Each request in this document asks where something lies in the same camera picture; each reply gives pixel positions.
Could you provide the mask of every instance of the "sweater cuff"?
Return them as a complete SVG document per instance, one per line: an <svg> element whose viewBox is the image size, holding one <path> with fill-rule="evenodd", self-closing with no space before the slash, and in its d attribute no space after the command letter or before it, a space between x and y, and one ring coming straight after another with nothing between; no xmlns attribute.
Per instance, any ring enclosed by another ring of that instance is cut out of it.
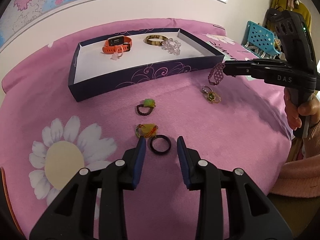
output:
<svg viewBox="0 0 320 240"><path fill-rule="evenodd" d="M309 129L308 137L303 139L306 158L320 154L320 122Z"/></svg>

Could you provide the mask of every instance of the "watch face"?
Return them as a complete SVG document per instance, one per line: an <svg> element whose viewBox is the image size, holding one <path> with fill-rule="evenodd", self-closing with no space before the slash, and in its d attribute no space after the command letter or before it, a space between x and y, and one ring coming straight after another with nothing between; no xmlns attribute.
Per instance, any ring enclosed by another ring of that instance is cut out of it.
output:
<svg viewBox="0 0 320 240"><path fill-rule="evenodd" d="M116 46L124 44L124 36L116 36L108 39L109 46Z"/></svg>

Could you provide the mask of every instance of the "green stone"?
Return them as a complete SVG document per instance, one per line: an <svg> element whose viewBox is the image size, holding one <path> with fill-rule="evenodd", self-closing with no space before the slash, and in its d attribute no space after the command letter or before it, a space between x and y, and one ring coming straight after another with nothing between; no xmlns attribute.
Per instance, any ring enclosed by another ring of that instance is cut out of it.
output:
<svg viewBox="0 0 320 240"><path fill-rule="evenodd" d="M155 107L156 103L153 99L146 99L143 101L143 106L144 107Z"/></svg>
<svg viewBox="0 0 320 240"><path fill-rule="evenodd" d="M208 98L209 101L214 101L214 100L216 100L216 96L214 95L214 93L208 93L207 98Z"/></svg>

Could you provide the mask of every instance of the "box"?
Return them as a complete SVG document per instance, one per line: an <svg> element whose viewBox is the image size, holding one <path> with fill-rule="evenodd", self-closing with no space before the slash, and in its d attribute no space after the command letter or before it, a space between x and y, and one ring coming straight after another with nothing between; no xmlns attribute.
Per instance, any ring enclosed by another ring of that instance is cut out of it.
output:
<svg viewBox="0 0 320 240"><path fill-rule="evenodd" d="M161 34L181 43L176 56L144 42ZM125 35L132 47L118 60L102 52L105 41ZM156 78L208 69L223 61L224 55L205 41L179 28L129 31L100 36L78 44L69 72L68 86L77 102L103 93Z"/></svg>

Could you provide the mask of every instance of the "smartwatch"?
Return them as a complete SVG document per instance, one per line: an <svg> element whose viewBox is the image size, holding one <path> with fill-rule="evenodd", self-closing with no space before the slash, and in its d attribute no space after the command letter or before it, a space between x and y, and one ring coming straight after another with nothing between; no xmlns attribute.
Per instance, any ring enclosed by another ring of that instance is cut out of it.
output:
<svg viewBox="0 0 320 240"><path fill-rule="evenodd" d="M120 47L122 47L123 52L130 51L132 47L132 39L124 35L108 38L102 48L102 51L105 54L114 54L119 50L122 51Z"/></svg>

